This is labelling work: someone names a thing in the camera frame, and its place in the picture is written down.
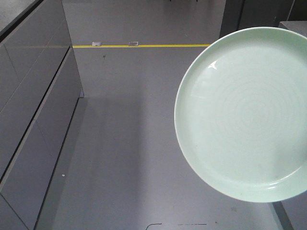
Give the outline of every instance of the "cabinet door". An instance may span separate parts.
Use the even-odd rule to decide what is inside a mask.
[[[26,76],[64,19],[61,0],[45,0],[5,38],[19,80]]]
[[[1,182],[0,190],[30,230],[35,226],[53,168],[47,144],[33,122]]]
[[[25,225],[13,212],[8,203],[0,195],[0,229],[1,230],[27,230]]]
[[[0,174],[3,174],[15,152],[69,46],[70,37],[63,21],[0,112]]]
[[[19,80],[3,44],[0,44],[0,111],[13,94]]]
[[[80,89],[78,68],[73,49],[70,49],[36,119],[53,159],[59,154]]]

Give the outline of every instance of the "gray cabinet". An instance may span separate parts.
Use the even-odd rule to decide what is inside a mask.
[[[19,84],[9,55],[3,44],[0,44],[0,111]]]
[[[27,230],[8,203],[0,195],[0,229]]]
[[[0,230],[33,230],[81,82],[61,0],[0,44]]]
[[[24,31],[23,27],[18,28],[18,31]],[[65,53],[71,44],[66,20],[62,20],[53,33],[54,34],[44,46],[39,57],[36,60],[32,60],[34,64],[19,83],[18,87],[14,89],[14,92],[10,95],[10,99],[7,101],[5,107],[0,111],[0,176],[3,174],[6,165],[14,154],[29,122],[33,118],[33,114],[37,110],[42,97],[46,93],[50,82],[54,78]],[[29,58],[26,58],[21,54],[20,61],[22,62],[22,60],[26,61],[31,59],[31,52],[32,51],[29,51]],[[10,63],[4,63],[4,59],[3,61],[1,59],[1,62],[6,64],[7,68],[12,66]],[[16,78],[16,75],[12,74],[9,78],[12,78],[13,80],[14,77]]]
[[[36,118],[54,159],[62,146],[80,88],[76,60],[70,49]]]
[[[47,144],[34,122],[17,150],[16,161],[11,163],[0,190],[29,229],[34,228],[53,168]]]
[[[61,0],[45,0],[4,40],[19,80],[29,72],[64,19]]]

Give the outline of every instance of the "gray floor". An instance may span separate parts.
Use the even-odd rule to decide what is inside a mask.
[[[220,33],[225,0],[63,0],[73,45],[202,44]]]
[[[120,30],[113,31],[105,40],[112,44],[130,40],[210,43],[218,37],[223,15],[218,6],[224,4],[223,0],[199,0],[199,6],[192,0],[135,0],[125,6],[116,2],[64,0],[74,43],[85,45],[103,38],[108,28],[112,31],[111,19],[116,16],[134,13],[138,18],[135,12],[141,11],[140,15],[152,21],[157,15],[167,17],[163,9],[171,3],[174,8],[190,4],[190,9],[203,12],[208,20],[193,24],[195,15],[189,11],[185,21],[193,25],[189,31],[183,26],[183,31],[170,33],[167,24],[151,28],[147,18],[142,35],[132,38],[134,33],[126,28],[119,36]],[[156,13],[148,7],[151,2]],[[209,4],[212,11],[201,8]],[[100,18],[82,36],[85,31],[77,22],[86,14],[91,17],[90,12],[110,21]],[[141,28],[129,26],[131,30]],[[156,38],[150,37],[154,32]],[[173,125],[176,92],[186,69],[202,50],[75,49],[86,97],[76,107],[37,230],[145,230],[150,224],[161,225],[151,225],[149,230],[281,229],[271,204],[238,201],[213,190],[193,172],[179,149]]]

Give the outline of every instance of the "light green plate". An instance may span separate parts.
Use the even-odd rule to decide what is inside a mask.
[[[175,128],[192,169],[221,193],[273,202],[307,190],[307,39],[257,27],[213,43],[181,82]]]

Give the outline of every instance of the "plate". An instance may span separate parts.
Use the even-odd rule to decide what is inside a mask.
[[[279,28],[205,49],[177,92],[175,129],[195,173],[219,192],[274,202],[307,190],[307,38]]]

